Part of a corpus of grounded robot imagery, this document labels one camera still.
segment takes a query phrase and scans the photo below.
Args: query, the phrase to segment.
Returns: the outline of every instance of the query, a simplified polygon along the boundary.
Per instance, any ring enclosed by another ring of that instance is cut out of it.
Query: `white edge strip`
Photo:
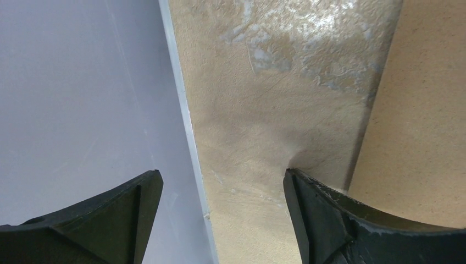
[[[199,163],[199,157],[197,155],[196,142],[194,140],[194,132],[192,129],[191,117],[188,108],[188,101],[186,98],[185,83],[183,81],[180,57],[178,55],[178,49],[175,39],[175,31],[173,29],[173,22],[171,20],[169,0],[159,0],[160,12],[162,14],[163,26],[165,30],[165,36],[167,38],[168,51],[170,53],[171,67],[173,69],[173,75],[175,76],[175,85],[178,93],[178,99],[180,101],[181,115],[183,122],[185,123],[186,137],[188,146],[191,154],[191,162],[194,170],[194,176],[196,178],[197,191],[199,193],[199,199],[201,200],[202,215],[208,216],[210,214],[209,206],[207,205],[206,191],[204,189],[204,182],[202,179],[201,165]],[[210,250],[212,252],[212,259],[214,264],[218,264],[217,250],[215,248],[214,234],[212,231],[212,224],[209,217],[204,217],[204,223],[206,224],[206,230],[208,239],[210,242]]]

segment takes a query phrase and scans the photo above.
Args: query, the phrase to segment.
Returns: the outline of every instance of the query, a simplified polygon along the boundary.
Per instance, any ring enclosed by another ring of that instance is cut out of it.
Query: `beige surface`
[[[345,187],[401,1],[172,0],[220,263],[299,263],[282,179]]]
[[[406,0],[349,194],[466,227],[466,1]]]

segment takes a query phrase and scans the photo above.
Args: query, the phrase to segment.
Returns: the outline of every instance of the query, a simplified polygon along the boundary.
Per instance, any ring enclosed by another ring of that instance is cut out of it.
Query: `gray panel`
[[[0,224],[159,169],[145,263],[213,263],[183,100],[157,1],[1,1]]]

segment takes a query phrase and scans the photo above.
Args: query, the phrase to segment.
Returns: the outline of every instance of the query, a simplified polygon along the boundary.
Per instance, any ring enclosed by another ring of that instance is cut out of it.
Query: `wrinkled surface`
[[[170,1],[220,263],[299,263],[282,190],[347,188],[401,0]]]

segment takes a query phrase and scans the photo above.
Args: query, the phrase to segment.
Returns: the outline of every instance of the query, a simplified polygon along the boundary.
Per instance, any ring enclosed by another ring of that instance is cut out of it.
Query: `cardboard sheet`
[[[466,227],[466,2],[404,2],[349,194]]]

